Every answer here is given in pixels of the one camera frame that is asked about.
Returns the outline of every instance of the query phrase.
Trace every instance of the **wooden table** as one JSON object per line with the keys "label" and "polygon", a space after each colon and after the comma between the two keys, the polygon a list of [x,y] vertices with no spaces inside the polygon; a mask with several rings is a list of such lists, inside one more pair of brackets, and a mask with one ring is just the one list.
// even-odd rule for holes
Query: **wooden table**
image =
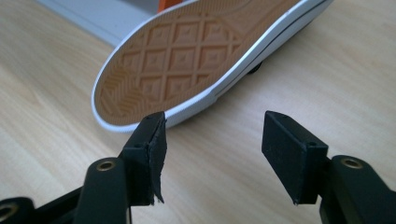
{"label": "wooden table", "polygon": [[[167,131],[165,204],[134,223],[320,223],[294,206],[261,153],[264,112],[299,121],[329,157],[369,162],[396,189],[396,5],[335,1],[253,76]],[[94,79],[112,48],[34,1],[0,2],[0,199],[38,207],[82,185],[129,134],[94,120]]]}

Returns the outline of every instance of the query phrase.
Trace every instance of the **brown rubber sole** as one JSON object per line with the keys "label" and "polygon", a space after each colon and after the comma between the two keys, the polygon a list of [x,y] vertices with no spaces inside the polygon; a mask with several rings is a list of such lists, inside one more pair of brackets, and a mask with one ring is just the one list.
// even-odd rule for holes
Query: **brown rubber sole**
{"label": "brown rubber sole", "polygon": [[218,81],[298,0],[201,0],[143,25],[112,55],[94,89],[113,125],[166,111]]}

